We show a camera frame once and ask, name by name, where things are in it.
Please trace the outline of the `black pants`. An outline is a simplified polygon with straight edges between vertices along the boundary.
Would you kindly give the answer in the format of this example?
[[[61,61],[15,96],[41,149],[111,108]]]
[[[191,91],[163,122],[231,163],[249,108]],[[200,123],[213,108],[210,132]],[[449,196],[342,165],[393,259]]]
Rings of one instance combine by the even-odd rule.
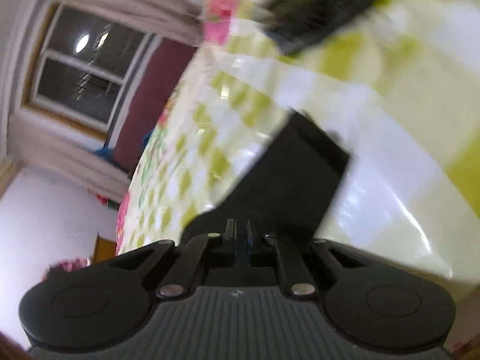
[[[312,239],[342,183],[350,155],[296,111],[226,197],[185,226],[181,243],[222,233],[228,219],[262,234]]]

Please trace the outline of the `wooden tv cabinet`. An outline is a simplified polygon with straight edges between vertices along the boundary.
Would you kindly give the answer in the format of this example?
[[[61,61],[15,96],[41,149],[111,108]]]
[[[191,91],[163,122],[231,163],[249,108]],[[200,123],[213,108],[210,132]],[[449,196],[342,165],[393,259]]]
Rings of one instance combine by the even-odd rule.
[[[116,243],[97,234],[91,263],[101,263],[116,256]]]

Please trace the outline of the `red green hanging decoration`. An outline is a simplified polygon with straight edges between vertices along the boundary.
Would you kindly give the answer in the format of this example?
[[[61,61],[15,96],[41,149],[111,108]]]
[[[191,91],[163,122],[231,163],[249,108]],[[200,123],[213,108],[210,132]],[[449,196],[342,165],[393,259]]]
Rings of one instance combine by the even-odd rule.
[[[114,210],[114,211],[118,211],[119,208],[120,208],[120,204],[113,201],[112,199],[108,198],[108,197],[103,197],[102,195],[100,194],[95,194],[95,197],[97,198],[97,200],[103,205],[103,206],[106,206],[107,208],[111,209],[111,210]]]

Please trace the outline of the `blue cloth by window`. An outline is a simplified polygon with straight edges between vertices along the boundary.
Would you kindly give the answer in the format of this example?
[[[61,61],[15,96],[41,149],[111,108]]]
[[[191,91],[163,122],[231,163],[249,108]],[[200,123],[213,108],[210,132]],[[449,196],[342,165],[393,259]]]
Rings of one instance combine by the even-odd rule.
[[[94,154],[115,167],[119,166],[117,161],[114,159],[113,150],[111,148],[103,147],[101,149],[95,150]]]

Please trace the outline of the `pink floral cloth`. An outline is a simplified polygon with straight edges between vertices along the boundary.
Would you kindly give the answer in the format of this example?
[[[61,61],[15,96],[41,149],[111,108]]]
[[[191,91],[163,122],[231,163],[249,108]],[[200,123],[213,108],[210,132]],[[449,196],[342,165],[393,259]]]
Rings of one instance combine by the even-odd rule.
[[[89,258],[73,258],[50,264],[43,275],[43,279],[63,274],[65,272],[74,272],[84,267],[89,267],[91,260]]]

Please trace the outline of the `maroon sofa cover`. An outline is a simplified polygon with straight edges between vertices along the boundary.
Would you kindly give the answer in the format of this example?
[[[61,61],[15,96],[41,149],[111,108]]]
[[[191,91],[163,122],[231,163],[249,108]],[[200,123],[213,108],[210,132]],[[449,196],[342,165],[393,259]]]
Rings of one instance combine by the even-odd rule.
[[[164,38],[148,60],[113,150],[114,162],[126,172],[137,166],[145,136],[156,125],[196,50]]]

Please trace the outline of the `left beige curtain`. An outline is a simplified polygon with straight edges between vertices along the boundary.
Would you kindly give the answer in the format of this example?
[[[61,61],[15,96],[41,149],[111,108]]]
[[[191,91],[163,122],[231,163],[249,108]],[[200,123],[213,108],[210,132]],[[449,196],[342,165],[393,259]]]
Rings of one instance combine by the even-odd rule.
[[[23,162],[54,172],[114,202],[120,203],[128,191],[127,173],[21,115],[10,117],[8,146]]]

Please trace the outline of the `beige curtain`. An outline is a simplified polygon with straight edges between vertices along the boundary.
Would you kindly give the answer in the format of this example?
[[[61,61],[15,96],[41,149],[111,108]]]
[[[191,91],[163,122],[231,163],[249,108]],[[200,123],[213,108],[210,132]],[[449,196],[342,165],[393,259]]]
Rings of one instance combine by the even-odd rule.
[[[127,173],[21,115],[10,117],[8,146],[23,162],[54,172],[114,202],[120,203],[128,191]]]
[[[52,0],[145,33],[198,46],[201,7],[187,0]]]

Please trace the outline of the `window with metal grille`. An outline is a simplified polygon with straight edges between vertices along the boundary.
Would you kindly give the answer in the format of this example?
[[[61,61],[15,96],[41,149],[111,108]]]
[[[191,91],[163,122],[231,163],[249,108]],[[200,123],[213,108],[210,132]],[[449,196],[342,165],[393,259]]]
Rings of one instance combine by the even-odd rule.
[[[105,137],[151,40],[149,33],[55,4],[23,104]]]

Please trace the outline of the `stack of folded clothes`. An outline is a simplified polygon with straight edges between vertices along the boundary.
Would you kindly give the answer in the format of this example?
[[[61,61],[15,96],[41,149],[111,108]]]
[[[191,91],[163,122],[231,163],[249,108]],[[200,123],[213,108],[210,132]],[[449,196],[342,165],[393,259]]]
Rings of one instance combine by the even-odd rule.
[[[377,0],[259,0],[250,17],[282,55],[314,46],[363,15]]]

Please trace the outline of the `right beige curtain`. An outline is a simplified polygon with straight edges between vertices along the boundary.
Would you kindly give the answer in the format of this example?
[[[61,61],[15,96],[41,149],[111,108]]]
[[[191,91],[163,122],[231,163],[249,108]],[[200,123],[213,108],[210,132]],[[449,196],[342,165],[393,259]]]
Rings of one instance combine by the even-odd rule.
[[[52,0],[145,33],[198,46],[201,7],[187,0]]]

